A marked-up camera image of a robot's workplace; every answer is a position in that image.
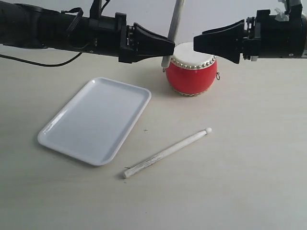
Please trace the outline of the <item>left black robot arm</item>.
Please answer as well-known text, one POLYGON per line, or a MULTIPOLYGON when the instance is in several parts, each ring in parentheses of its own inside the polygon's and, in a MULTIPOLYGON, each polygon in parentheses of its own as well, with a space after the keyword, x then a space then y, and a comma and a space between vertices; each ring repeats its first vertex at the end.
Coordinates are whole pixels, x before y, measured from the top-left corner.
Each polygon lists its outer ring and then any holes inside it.
POLYGON ((0 43, 23 49, 47 49, 117 57, 122 63, 171 56, 175 43, 138 23, 127 25, 125 14, 103 16, 106 5, 95 0, 90 16, 80 7, 54 11, 39 6, 0 3, 0 43))

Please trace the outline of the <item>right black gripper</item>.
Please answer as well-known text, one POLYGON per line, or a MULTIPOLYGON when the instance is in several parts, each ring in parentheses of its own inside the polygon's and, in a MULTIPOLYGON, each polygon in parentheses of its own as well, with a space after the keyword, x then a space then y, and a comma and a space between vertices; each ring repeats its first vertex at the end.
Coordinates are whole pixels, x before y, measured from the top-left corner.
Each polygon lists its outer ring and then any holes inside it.
POLYGON ((194 51, 210 54, 239 64, 241 54, 245 60, 260 58, 303 57, 303 5, 294 6, 290 21, 275 20, 270 10, 258 10, 255 17, 240 20, 228 26, 210 29, 194 37, 194 51), (242 41, 238 46, 212 46, 242 41))

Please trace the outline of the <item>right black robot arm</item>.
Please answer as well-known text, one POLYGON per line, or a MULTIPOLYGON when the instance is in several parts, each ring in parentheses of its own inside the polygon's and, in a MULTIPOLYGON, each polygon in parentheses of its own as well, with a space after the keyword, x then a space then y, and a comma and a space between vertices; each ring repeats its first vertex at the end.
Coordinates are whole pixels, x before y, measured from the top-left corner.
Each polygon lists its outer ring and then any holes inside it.
POLYGON ((307 15, 300 0, 283 0, 284 10, 258 10, 256 15, 193 38, 199 53, 240 59, 304 59, 307 57, 307 15))

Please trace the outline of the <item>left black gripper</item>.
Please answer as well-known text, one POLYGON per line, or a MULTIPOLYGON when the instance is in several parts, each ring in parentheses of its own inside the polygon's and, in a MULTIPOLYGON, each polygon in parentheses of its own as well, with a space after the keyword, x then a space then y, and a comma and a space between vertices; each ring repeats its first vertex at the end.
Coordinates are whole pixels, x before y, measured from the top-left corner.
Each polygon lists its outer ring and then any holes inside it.
POLYGON ((122 63, 136 63, 144 59, 171 56, 175 43, 167 37, 134 23, 134 42, 137 51, 128 45, 129 26, 126 14, 117 12, 114 17, 100 16, 89 19, 88 52, 117 57, 122 63))

